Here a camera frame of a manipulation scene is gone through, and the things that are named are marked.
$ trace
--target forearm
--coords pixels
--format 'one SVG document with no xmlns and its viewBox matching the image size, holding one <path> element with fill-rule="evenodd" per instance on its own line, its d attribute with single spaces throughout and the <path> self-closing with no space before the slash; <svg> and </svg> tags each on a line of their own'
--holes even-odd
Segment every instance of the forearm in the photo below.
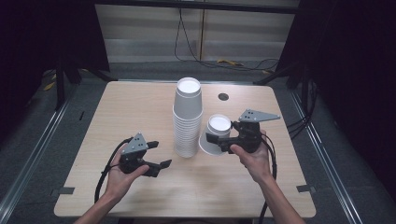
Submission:
<svg viewBox="0 0 396 224">
<path fill-rule="evenodd" d="M 75 224 L 99 223 L 118 202 L 104 194 Z"/>
<path fill-rule="evenodd" d="M 259 185 L 277 224 L 304 223 L 303 219 L 286 199 L 273 177 L 268 175 L 261 178 Z"/>
</svg>

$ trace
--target person's left hand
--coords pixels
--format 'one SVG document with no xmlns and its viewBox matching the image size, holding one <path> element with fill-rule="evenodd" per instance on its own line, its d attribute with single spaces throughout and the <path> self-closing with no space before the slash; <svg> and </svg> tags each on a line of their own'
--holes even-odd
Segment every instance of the person's left hand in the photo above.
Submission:
<svg viewBox="0 0 396 224">
<path fill-rule="evenodd" d="M 126 147 L 126 144 L 120 147 L 117 151 L 114 160 L 110 166 L 119 164 L 122 149 Z M 119 202 L 123 196 L 128 192 L 132 183 L 141 175 L 143 175 L 149 169 L 148 165 L 142 165 L 130 174 L 125 174 L 120 170 L 119 166 L 114 166 L 108 172 L 108 180 L 106 185 L 105 194 L 110 196 L 112 199 Z"/>
</svg>

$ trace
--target light wood tabletop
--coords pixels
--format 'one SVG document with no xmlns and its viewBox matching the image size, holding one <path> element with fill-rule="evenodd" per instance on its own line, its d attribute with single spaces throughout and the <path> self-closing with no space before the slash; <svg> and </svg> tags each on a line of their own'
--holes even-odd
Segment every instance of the light wood tabletop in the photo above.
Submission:
<svg viewBox="0 0 396 224">
<path fill-rule="evenodd" d="M 79 217 L 93 205 L 101 172 L 111 153 L 126 138 L 141 132 L 149 141 L 159 141 L 148 150 L 145 161 L 173 160 L 158 177 L 141 176 L 109 213 L 114 217 L 258 217 L 264 198 L 258 184 L 235 155 L 210 156 L 199 149 L 188 159 L 174 151 L 173 112 L 176 83 L 110 82 L 92 118 L 64 186 L 73 194 L 60 195 L 54 213 Z M 220 93 L 229 95 L 227 101 Z M 302 217 L 316 213 L 300 163 L 282 119 L 273 90 L 263 86 L 202 84 L 204 129 L 209 117 L 222 114 L 238 120 L 247 109 L 277 114 L 281 119 L 261 122 L 276 149 L 276 182 Z M 237 136 L 232 130 L 231 136 Z M 106 187 L 106 179 L 101 194 Z"/>
</svg>

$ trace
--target cup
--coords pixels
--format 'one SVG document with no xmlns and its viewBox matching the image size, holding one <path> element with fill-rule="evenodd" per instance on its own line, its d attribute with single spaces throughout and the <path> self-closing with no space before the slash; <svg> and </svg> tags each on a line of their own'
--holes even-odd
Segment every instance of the cup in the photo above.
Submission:
<svg viewBox="0 0 396 224">
<path fill-rule="evenodd" d="M 177 82 L 174 113 L 181 119 L 197 119 L 202 114 L 201 83 L 193 77 Z"/>
<path fill-rule="evenodd" d="M 201 150 L 212 156 L 220 156 L 226 153 L 221 151 L 221 148 L 218 145 L 207 142 L 206 133 L 214 134 L 219 138 L 228 138 L 230 137 L 230 132 L 231 121 L 229 118 L 221 114 L 212 115 L 199 138 L 199 146 Z"/>
</svg>

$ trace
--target person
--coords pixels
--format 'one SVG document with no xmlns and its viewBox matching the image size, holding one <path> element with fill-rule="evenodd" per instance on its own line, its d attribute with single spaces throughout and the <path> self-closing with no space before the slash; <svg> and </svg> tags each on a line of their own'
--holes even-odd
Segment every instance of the person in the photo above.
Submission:
<svg viewBox="0 0 396 224">
<path fill-rule="evenodd" d="M 117 164 L 120 160 L 120 153 L 117 152 L 111 165 Z M 274 180 L 270 170 L 269 152 L 264 143 L 254 153 L 247 153 L 238 145 L 231 145 L 230 150 L 239 157 L 242 164 L 245 165 L 253 180 L 257 182 L 262 189 L 262 194 L 267 201 L 268 207 L 277 224 L 281 223 L 305 223 L 300 215 L 291 206 L 282 190 Z M 122 199 L 129 187 L 139 176 L 144 174 L 149 167 L 147 165 L 140 166 L 134 172 L 126 175 L 118 166 L 111 168 L 108 173 L 108 180 L 105 193 L 99 200 L 75 223 L 98 223 L 105 215 Z"/>
</svg>

